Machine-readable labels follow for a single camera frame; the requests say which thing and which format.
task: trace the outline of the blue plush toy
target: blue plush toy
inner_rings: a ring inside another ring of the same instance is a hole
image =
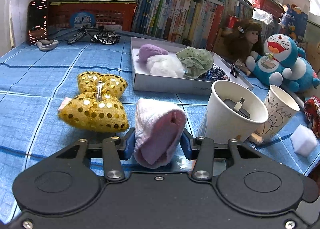
[[[248,69],[265,85],[280,86],[284,78],[292,74],[290,67],[294,66],[298,57],[298,47],[286,35],[275,34],[264,43],[265,56],[252,51],[245,62]]]
[[[283,84],[292,92],[302,92],[308,90],[310,87],[317,88],[320,85],[316,73],[312,69],[311,65],[303,57],[298,57],[296,63],[291,67],[292,74],[290,77],[283,80]]]

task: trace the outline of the bed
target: bed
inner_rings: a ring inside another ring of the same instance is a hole
[[[112,73],[129,84],[121,101],[134,127],[135,104],[139,98],[153,98],[176,103],[188,116],[186,128],[195,135],[209,96],[133,91],[130,61],[130,37],[121,37],[113,46],[78,42],[69,46],[65,41],[49,52],[22,44],[0,58],[0,220],[7,223],[20,210],[12,195],[15,177],[26,168],[62,149],[79,138],[98,140],[96,133],[68,126],[57,117],[57,109],[65,97],[78,94],[76,76],[85,71]],[[268,88],[256,78],[248,78],[253,92],[261,99]],[[308,157],[296,155],[290,135],[299,124],[306,125],[302,112],[266,146],[256,150],[308,175],[320,158],[320,146]],[[123,161],[124,170],[141,167],[133,158]],[[170,164],[162,170],[191,169],[180,146]],[[223,170],[221,164],[215,168]],[[102,162],[93,160],[92,170],[102,174]]]

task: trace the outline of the small toy bicycle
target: small toy bicycle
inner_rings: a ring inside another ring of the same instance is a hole
[[[96,35],[91,35],[87,30],[97,30],[98,33]],[[75,34],[74,37],[68,39],[67,43],[69,45],[72,45],[84,38],[87,34],[91,36],[91,43],[100,42],[104,45],[113,45],[115,43],[119,43],[120,40],[120,36],[116,35],[113,31],[105,30],[104,26],[99,26],[98,28],[90,28],[83,26],[81,29],[78,30],[77,34]]]

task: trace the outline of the doll hair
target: doll hair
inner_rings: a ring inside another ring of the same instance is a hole
[[[245,34],[249,31],[259,32],[258,42],[253,44],[251,49],[250,44],[245,37]],[[240,20],[233,26],[232,32],[224,37],[224,44],[229,52],[229,59],[232,61],[241,59],[244,62],[250,55],[251,51],[255,51],[259,55],[263,55],[261,26],[249,19]]]

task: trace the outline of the paper cup with drawing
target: paper cup with drawing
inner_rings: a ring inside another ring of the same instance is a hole
[[[270,142],[272,137],[300,110],[295,100],[281,88],[270,85],[270,90],[264,100],[269,118],[257,130],[256,134],[264,142]]]
[[[211,96],[197,136],[205,136],[216,143],[226,144],[229,139],[245,141],[268,119],[264,103],[249,89],[231,81],[219,80],[212,84]],[[234,111],[236,102],[243,105]]]

